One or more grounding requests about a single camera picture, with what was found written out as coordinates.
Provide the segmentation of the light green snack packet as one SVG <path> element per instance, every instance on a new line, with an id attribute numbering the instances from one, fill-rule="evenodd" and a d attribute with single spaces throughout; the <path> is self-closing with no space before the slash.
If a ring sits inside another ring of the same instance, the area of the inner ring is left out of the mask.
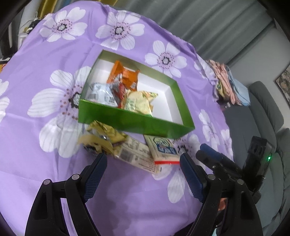
<path id="1" fill-rule="evenodd" d="M 148 91 L 128 91 L 125 96 L 124 110 L 152 116 L 151 102 L 158 97 L 157 93 Z"/>

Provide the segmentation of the white clear snack packet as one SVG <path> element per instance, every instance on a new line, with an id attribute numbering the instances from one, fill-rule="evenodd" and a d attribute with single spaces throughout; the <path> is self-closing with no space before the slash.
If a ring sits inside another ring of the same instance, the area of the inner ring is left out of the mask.
<path id="1" fill-rule="evenodd" d="M 110 107 L 118 106 L 110 84 L 91 83 L 86 99 Z"/>

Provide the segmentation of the grey sofa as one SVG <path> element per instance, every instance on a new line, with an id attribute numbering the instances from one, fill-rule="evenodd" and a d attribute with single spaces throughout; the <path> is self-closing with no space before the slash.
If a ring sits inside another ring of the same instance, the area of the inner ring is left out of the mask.
<path id="1" fill-rule="evenodd" d="M 274 148 L 269 170 L 260 188 L 257 210 L 264 235 L 289 235 L 289 128 L 266 86 L 249 88 L 250 105 L 232 105 L 224 116 L 232 139 L 234 161 L 242 167 L 253 136 L 267 139 Z"/>

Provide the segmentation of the white blue cracker packet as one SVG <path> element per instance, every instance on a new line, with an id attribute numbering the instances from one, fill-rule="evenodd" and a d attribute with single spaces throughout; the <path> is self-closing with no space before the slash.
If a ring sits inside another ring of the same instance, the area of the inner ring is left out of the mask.
<path id="1" fill-rule="evenodd" d="M 179 154 L 168 138 L 144 135 L 156 165 L 179 164 Z"/>

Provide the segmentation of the beige barcode snack packet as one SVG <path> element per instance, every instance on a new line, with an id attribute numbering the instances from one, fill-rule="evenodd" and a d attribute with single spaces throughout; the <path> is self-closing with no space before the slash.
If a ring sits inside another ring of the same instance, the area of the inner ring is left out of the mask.
<path id="1" fill-rule="evenodd" d="M 149 147 L 136 139 L 127 136 L 125 142 L 115 144 L 113 148 L 116 158 L 152 174 L 161 172 L 161 167 L 155 164 Z"/>

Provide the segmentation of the folded pink patterned cloth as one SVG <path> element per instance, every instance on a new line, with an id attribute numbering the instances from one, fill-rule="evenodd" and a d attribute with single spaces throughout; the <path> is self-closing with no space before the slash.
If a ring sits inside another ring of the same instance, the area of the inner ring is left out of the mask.
<path id="1" fill-rule="evenodd" d="M 230 68 L 226 64 L 213 60 L 207 60 L 206 62 L 218 80 L 216 90 L 220 102 L 250 106 L 251 102 L 248 88 L 233 77 Z"/>

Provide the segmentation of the gold crumpled snack packet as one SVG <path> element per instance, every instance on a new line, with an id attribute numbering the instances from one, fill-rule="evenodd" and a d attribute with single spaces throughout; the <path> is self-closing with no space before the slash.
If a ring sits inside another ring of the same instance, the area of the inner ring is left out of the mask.
<path id="1" fill-rule="evenodd" d="M 119 147 L 127 141 L 127 138 L 128 135 L 124 132 L 99 121 L 93 121 L 79 137 L 77 144 L 95 153 L 117 155 Z"/>

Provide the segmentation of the orange red snack packet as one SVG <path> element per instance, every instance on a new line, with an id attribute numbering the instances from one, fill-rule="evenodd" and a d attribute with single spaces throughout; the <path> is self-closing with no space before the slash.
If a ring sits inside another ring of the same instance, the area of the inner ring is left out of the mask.
<path id="1" fill-rule="evenodd" d="M 126 69 L 119 60 L 116 60 L 107 79 L 107 83 L 111 84 L 120 81 L 126 89 L 137 91 L 139 72 L 140 70 L 132 71 Z"/>

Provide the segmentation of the red panda snack packet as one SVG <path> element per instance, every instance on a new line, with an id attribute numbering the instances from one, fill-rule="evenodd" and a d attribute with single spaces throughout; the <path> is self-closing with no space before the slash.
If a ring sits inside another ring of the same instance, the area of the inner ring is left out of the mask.
<path id="1" fill-rule="evenodd" d="M 120 81 L 112 83 L 112 94 L 115 98 L 118 108 L 121 108 L 122 102 L 126 95 L 126 88 L 124 84 Z"/>

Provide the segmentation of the grey curtain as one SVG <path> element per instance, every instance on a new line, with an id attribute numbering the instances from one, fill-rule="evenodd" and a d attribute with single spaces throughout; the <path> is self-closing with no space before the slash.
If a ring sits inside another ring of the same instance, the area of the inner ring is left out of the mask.
<path id="1" fill-rule="evenodd" d="M 144 16 L 192 44 L 203 59 L 235 65 L 265 35 L 274 20 L 259 1 L 101 1 L 115 13 L 101 37 L 131 48 Z"/>

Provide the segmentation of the purple floral tablecloth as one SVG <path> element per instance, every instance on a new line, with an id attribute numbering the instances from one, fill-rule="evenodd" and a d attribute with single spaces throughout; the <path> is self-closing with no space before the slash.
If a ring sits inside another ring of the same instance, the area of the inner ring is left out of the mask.
<path id="1" fill-rule="evenodd" d="M 94 157 L 78 138 L 82 88 L 103 50 L 174 79 L 195 129 L 175 141 L 194 157 L 199 146 L 233 157 L 229 127 L 213 97 L 216 78 L 188 42 L 153 20 L 93 1 L 78 1 L 46 16 L 1 72 L 1 213 L 25 233 L 43 180 L 62 181 Z M 152 175 L 108 157 L 88 209 L 101 235 L 173 235 L 200 209 L 179 166 Z"/>

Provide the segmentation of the framed wall picture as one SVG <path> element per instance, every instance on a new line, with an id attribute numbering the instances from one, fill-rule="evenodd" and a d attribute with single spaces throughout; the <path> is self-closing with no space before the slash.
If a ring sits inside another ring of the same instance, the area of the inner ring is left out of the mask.
<path id="1" fill-rule="evenodd" d="M 288 105 L 290 105 L 290 65 L 275 80 L 275 83 L 284 95 Z"/>

